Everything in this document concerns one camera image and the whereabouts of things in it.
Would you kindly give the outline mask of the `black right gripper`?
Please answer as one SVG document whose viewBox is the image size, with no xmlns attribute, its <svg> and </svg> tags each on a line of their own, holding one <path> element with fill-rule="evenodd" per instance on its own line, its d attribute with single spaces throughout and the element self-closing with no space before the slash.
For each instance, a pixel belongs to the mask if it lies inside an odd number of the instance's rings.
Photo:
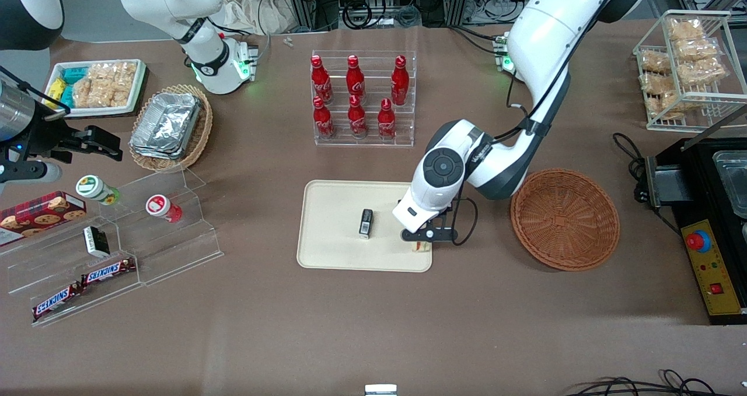
<svg viewBox="0 0 747 396">
<path fill-rule="evenodd" d="M 34 117 L 27 128 L 26 150 L 23 154 L 26 159 L 44 157 L 70 164 L 73 153 L 83 153 L 104 155 L 115 162 L 122 162 L 119 136 L 95 125 L 76 132 L 66 124 L 64 118 L 45 120 L 45 117 L 54 114 L 50 107 L 35 104 Z M 73 138 L 80 143 L 72 143 Z"/>
</svg>

